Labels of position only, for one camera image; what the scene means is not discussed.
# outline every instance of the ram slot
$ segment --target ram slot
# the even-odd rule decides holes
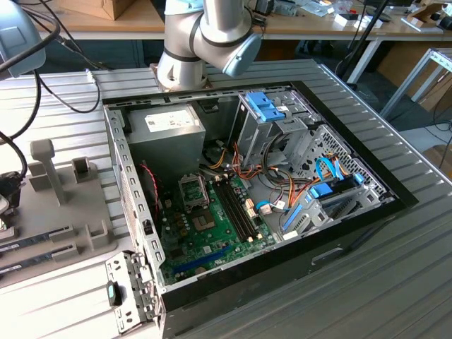
[[[241,242],[256,236],[256,230],[245,214],[242,205],[234,194],[229,183],[220,182],[213,185],[227,217],[234,226]]]

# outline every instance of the metal hinge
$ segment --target metal hinge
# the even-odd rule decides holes
[[[118,332],[124,334],[159,316],[153,275],[143,254],[120,252],[105,261],[110,306]]]

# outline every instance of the wooden desk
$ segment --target wooden desk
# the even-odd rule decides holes
[[[362,5],[353,6],[358,13],[362,12]],[[368,40],[452,40],[452,31],[446,31],[444,34],[438,33],[419,33],[410,26],[404,24],[401,14],[391,14],[392,21],[383,23],[381,28],[374,28]],[[315,16],[303,9],[298,10],[298,16],[286,17],[270,14],[267,17],[267,27],[265,38],[278,40],[351,40],[355,35],[356,28],[353,26],[342,27],[334,22],[334,14],[328,14],[322,18]]]
[[[164,38],[165,24],[150,0],[136,0],[115,21],[59,8],[57,1],[51,1],[48,4],[78,40],[161,40]],[[31,8],[48,14],[44,6],[31,6]]]
[[[165,25],[150,0],[137,0],[116,21],[61,9],[58,8],[55,1],[49,4],[76,39],[161,40],[164,38]],[[254,7],[254,0],[251,1],[250,6]],[[33,6],[34,9],[45,12],[45,9],[40,7]],[[354,9],[361,13],[362,5],[357,3]],[[355,35],[354,27],[343,28],[335,23],[333,14],[320,18],[302,9],[299,9],[298,14],[297,17],[270,14],[263,38],[269,40],[351,40]],[[383,41],[452,41],[450,31],[446,31],[444,34],[419,33],[400,21],[403,15],[392,13],[391,17],[393,21],[384,23],[379,29],[372,30],[368,37],[370,43],[349,77],[349,83],[358,81]],[[262,33],[260,28],[256,27],[254,30]]]

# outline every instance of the metal case frame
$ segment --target metal case frame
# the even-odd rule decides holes
[[[205,275],[203,279],[184,285],[174,290],[160,289],[158,299],[164,311],[159,314],[158,326],[163,338],[180,335],[190,329],[240,307],[251,300],[264,295],[292,280],[309,274],[331,260],[356,249],[378,232],[389,220],[415,205],[417,199],[386,169],[370,150],[313,94],[301,81],[266,84],[265,88],[284,88],[290,86],[297,90],[318,112],[323,120],[345,140],[347,146],[354,150],[373,175],[392,192],[395,199],[374,210],[367,211],[355,218],[343,220],[340,227],[329,227],[308,237],[296,237],[284,246],[255,256],[247,261],[218,269]],[[139,97],[104,100],[109,146],[112,162],[116,165],[115,173],[121,180],[119,189],[121,199],[131,199],[130,211],[126,210],[127,222],[137,251],[150,256],[150,265],[165,258],[157,232],[146,206],[133,160],[127,154],[127,144],[120,116],[126,114],[124,109],[150,107],[152,105],[197,100],[210,96],[230,96],[244,92],[244,89],[256,90],[259,84],[242,87],[200,90],[179,93],[159,93]]]

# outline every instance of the slotted metal table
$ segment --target slotted metal table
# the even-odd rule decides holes
[[[208,72],[215,87],[304,81],[420,202],[352,254],[181,338],[447,338],[452,331],[450,180],[332,72],[314,61],[256,62],[236,79],[214,68]],[[104,98],[158,91],[147,69],[100,71],[96,76]],[[95,88],[84,73],[43,77],[77,107],[87,108],[95,101]],[[23,76],[3,81],[0,89],[1,127],[10,134],[31,112],[34,80]],[[103,262],[117,251],[130,249],[131,241],[112,172],[102,109],[74,114],[43,92],[38,118],[18,139],[29,160],[29,143],[39,138],[52,138],[57,165],[86,155],[99,167],[119,247],[110,254],[1,289],[1,336],[116,338]],[[6,146],[0,147],[0,159],[0,173],[20,167]],[[128,335],[156,337],[153,324]]]

